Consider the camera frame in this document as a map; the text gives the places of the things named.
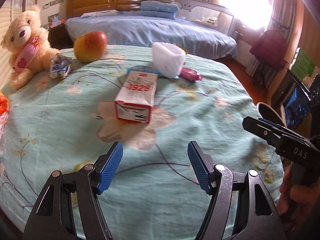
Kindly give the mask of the person's right hand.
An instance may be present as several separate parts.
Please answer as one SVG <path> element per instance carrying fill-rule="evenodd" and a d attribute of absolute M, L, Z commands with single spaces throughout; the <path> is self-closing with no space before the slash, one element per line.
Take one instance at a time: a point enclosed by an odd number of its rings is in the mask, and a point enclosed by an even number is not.
<path fill-rule="evenodd" d="M 319 179 L 310 186 L 294 185 L 291 187 L 291 177 L 292 171 L 290 165 L 285 170 L 283 182 L 279 189 L 281 195 L 277 204 L 277 210 L 279 215 L 284 215 L 288 212 L 291 202 L 298 204 L 289 219 L 290 225 L 295 229 L 305 222 L 319 196 Z"/>

